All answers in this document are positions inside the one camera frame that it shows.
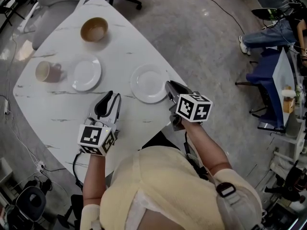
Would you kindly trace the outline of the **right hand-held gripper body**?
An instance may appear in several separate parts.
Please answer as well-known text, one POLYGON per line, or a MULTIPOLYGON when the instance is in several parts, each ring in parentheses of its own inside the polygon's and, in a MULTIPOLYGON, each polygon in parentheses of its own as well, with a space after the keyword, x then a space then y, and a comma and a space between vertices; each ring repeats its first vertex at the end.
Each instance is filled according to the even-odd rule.
POLYGON ((213 102, 204 95, 180 94, 173 98, 174 104, 169 108, 170 123, 174 131, 185 129, 181 123, 187 120, 191 123, 202 123, 208 120, 213 102))

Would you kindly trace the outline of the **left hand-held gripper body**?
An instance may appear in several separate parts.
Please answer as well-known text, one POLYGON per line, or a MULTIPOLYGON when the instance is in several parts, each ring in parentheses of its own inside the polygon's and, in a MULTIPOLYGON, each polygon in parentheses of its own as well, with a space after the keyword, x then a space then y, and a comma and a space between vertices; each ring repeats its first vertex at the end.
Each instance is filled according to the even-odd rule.
POLYGON ((77 144, 80 152, 106 156, 117 139, 116 132, 116 124, 87 117, 79 126, 77 144))

